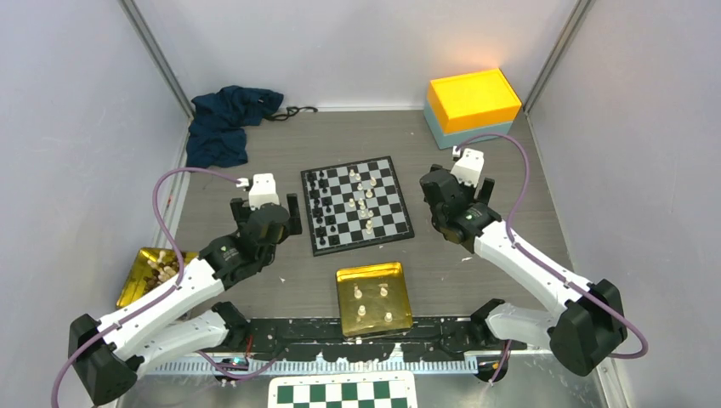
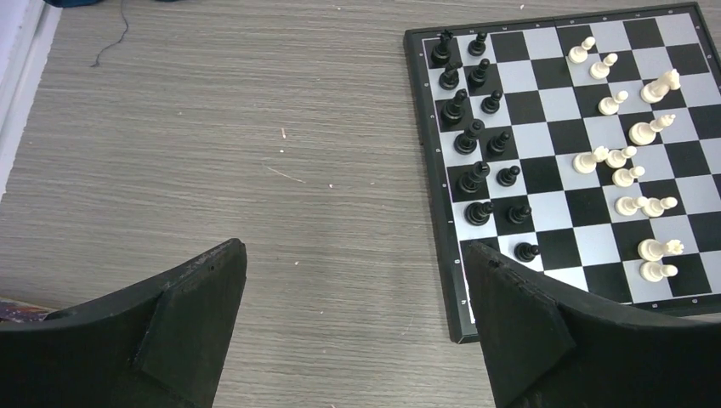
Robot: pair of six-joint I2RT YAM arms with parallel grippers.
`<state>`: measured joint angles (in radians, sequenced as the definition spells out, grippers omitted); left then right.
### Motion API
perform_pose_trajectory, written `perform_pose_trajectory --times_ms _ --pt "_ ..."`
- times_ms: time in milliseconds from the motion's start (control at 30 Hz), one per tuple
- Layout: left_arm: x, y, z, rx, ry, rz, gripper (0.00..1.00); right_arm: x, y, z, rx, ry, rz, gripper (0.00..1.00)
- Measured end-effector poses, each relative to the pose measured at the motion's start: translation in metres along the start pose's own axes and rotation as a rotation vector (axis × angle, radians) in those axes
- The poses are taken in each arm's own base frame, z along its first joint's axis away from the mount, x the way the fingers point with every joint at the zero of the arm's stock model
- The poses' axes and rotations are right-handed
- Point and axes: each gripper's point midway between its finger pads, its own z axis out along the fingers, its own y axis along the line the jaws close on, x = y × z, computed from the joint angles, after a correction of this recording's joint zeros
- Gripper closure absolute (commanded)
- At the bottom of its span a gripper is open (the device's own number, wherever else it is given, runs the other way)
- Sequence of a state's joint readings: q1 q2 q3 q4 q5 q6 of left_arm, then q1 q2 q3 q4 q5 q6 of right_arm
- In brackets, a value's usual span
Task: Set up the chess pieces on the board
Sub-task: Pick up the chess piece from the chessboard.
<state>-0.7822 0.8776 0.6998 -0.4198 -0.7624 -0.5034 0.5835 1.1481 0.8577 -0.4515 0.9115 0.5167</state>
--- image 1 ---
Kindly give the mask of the gold tin tray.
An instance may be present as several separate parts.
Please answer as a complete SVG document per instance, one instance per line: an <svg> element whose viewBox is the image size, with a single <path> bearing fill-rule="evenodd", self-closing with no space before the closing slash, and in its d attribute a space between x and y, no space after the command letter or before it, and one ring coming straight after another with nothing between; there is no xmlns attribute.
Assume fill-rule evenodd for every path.
<svg viewBox="0 0 721 408"><path fill-rule="evenodd" d="M412 308L406 287L402 264L399 262L340 269L335 274L340 324L345 337L367 337L390 332L403 332L412 327ZM354 297L358 286L362 298ZM386 286L387 297L380 295ZM359 317L360 305L366 315ZM387 312L393 315L390 323L384 321Z"/></svg>

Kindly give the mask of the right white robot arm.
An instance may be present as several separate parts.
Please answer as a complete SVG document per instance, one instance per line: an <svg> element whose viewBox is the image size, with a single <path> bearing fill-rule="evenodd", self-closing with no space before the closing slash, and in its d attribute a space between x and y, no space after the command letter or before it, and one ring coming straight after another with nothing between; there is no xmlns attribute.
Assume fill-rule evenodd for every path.
<svg viewBox="0 0 721 408"><path fill-rule="evenodd" d="M616 286L562 269L518 236L488 205L493 179L486 178L477 190L434 165L419 184L431 224L446 241L498 267L543 306L533 310L488 301L471 316L478 346L493 349L514 341L548 349L565 369L585 377L627 339Z"/></svg>

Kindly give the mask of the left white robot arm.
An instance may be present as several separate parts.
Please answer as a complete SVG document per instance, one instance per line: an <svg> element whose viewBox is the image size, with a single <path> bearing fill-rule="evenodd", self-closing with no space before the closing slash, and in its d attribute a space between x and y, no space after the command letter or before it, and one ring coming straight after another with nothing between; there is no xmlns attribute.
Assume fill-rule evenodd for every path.
<svg viewBox="0 0 721 408"><path fill-rule="evenodd" d="M270 202L253 209L237 198L230 208L236 232L211 241L174 280L98 320L83 314L72 321L68 365L95 405L118 399L153 365L175 356L245 345L247 322L228 302L215 305L196 323L171 329L186 311L272 264L277 246L303 231L295 194L287 195L286 206Z"/></svg>

